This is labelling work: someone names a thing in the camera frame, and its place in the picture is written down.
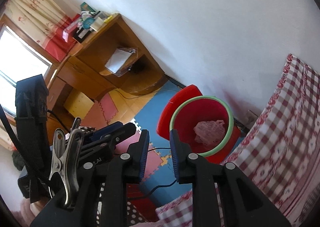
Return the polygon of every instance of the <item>red checkered fabric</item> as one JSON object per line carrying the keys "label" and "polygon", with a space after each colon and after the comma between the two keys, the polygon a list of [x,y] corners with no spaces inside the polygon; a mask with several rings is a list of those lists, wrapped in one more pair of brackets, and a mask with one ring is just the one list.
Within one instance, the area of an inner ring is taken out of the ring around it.
{"label": "red checkered fabric", "polygon": [[[320,76],[289,54],[266,108],[223,164],[235,163],[298,227],[320,183],[319,132]],[[165,227],[191,226],[191,212],[179,213],[189,196],[157,211]]]}
{"label": "red checkered fabric", "polygon": [[156,209],[164,227],[192,226],[192,191]]}

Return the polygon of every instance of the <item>floral curtain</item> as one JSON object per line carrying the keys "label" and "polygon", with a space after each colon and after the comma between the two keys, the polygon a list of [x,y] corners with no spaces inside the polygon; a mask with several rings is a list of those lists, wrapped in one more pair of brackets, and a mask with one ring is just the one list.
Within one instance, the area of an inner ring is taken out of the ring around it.
{"label": "floral curtain", "polygon": [[72,20],[52,0],[8,0],[4,12],[57,61],[62,61],[76,43],[62,38]]}

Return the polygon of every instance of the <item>white wall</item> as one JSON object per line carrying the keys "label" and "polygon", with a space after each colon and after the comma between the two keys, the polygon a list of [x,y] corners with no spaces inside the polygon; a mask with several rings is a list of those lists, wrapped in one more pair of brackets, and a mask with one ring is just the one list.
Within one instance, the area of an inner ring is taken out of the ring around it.
{"label": "white wall", "polygon": [[320,11],[313,0],[70,0],[120,12],[163,70],[261,112],[288,53],[320,72]]}
{"label": "white wall", "polygon": [[20,211],[23,199],[17,183],[20,173],[13,165],[12,151],[0,145],[0,194],[11,211]]}

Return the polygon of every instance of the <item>blue floor mat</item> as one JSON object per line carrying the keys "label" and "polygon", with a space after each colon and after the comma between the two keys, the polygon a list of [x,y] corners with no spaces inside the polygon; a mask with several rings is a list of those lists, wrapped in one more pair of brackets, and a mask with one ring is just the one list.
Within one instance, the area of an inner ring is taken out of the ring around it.
{"label": "blue floor mat", "polygon": [[[153,143],[155,148],[158,147],[170,147],[169,141],[160,137],[156,133],[156,126],[158,124],[159,117],[167,105],[172,96],[179,91],[180,88],[168,81],[161,88],[161,91],[156,93],[154,97],[141,109],[141,111],[135,116],[136,122],[141,129],[147,129],[150,133],[150,142]],[[161,156],[169,155],[170,150],[157,150]],[[164,166],[160,166],[154,174],[152,174],[141,186],[141,191],[146,194],[157,185],[167,185],[175,180],[172,166],[172,159],[168,159],[168,163]],[[178,196],[186,193],[192,188],[191,184],[178,184],[175,183],[171,187],[158,188],[151,196],[151,201],[156,206],[161,206],[171,202]]]}

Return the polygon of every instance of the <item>pink plastic bag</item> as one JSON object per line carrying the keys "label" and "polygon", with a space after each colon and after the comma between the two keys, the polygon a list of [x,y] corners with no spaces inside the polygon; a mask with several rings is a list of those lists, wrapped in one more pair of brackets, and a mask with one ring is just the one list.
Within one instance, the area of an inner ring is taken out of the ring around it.
{"label": "pink plastic bag", "polygon": [[224,138],[226,131],[223,127],[224,121],[198,122],[194,131],[197,134],[195,141],[207,147],[216,147]]}

